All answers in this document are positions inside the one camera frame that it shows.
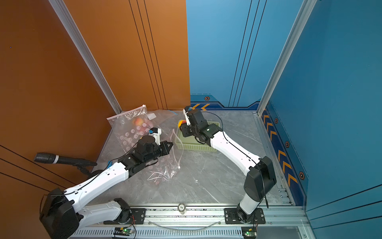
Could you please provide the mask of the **pink-trimmed bag of bags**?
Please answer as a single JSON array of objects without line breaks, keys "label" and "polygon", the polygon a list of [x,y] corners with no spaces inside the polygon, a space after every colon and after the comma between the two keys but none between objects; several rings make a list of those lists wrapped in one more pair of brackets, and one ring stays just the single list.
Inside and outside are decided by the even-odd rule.
[{"label": "pink-trimmed bag of bags", "polygon": [[173,143],[170,153],[160,157],[158,163],[149,166],[147,182],[152,185],[171,181],[181,170],[181,160],[184,154],[184,146],[175,129],[165,133],[165,140]]}]

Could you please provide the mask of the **clear zip-top bag pink zipper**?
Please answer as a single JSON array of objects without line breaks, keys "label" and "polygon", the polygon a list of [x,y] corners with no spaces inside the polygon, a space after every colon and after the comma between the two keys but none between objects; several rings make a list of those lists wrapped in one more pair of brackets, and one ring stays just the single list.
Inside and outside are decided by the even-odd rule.
[{"label": "clear zip-top bag pink zipper", "polygon": [[[154,127],[146,114],[147,107],[142,105],[133,110],[107,118],[112,128],[112,133],[116,136],[125,153],[131,150],[138,140],[147,135],[149,130]],[[137,117],[144,119],[145,123],[142,126],[134,125],[133,122]]]}]

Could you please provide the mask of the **clear zip-top bag blue zipper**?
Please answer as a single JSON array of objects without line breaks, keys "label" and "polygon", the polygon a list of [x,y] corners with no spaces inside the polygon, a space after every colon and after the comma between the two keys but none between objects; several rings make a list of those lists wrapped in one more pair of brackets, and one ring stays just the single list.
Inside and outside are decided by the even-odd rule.
[{"label": "clear zip-top bag blue zipper", "polygon": [[148,111],[146,115],[153,125],[160,125],[164,121],[177,115],[177,113],[170,110],[155,110]]}]

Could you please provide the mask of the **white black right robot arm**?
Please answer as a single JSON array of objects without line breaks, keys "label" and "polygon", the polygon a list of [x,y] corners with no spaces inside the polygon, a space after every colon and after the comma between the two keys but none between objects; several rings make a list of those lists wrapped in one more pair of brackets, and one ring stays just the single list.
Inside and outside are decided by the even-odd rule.
[{"label": "white black right robot arm", "polygon": [[202,111],[187,106],[183,114],[185,120],[178,125],[183,137],[193,136],[198,143],[221,152],[246,176],[245,195],[236,209],[238,220],[243,224],[259,222],[260,219],[255,217],[256,211],[263,200],[267,202],[268,192],[277,183],[272,160],[243,148],[225,133],[222,126],[209,124]]}]

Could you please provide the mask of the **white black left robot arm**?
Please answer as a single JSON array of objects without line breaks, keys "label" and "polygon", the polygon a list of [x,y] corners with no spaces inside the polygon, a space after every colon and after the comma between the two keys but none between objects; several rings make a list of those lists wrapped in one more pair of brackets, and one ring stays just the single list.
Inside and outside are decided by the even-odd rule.
[{"label": "white black left robot arm", "polygon": [[49,192],[39,219],[50,238],[67,239],[76,230],[100,222],[131,223],[131,208],[121,198],[92,206],[89,203],[114,185],[157,163],[160,157],[168,155],[173,143],[166,140],[158,142],[157,139],[156,136],[145,135],[132,151],[98,175],[64,191],[56,188]]}]

